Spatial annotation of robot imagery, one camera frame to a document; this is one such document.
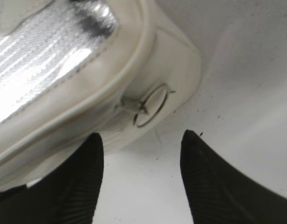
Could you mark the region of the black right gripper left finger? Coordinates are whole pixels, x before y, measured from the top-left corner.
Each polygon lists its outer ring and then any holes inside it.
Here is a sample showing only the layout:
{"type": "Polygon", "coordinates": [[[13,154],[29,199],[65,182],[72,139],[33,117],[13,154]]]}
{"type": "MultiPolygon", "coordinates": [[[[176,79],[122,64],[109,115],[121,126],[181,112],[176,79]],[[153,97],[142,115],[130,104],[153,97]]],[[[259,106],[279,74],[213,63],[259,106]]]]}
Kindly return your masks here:
{"type": "Polygon", "coordinates": [[[91,134],[58,168],[31,187],[0,193],[0,224],[90,224],[104,169],[101,136],[91,134]]]}

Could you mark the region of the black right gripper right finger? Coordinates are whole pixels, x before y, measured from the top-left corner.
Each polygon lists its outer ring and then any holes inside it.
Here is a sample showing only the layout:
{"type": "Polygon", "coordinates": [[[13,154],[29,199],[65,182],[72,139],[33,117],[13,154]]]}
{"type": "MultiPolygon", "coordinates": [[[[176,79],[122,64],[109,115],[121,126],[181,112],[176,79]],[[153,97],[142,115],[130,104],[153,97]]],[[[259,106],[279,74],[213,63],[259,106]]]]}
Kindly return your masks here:
{"type": "Polygon", "coordinates": [[[194,131],[184,132],[180,170],[195,224],[287,224],[287,199],[242,174],[194,131]]]}

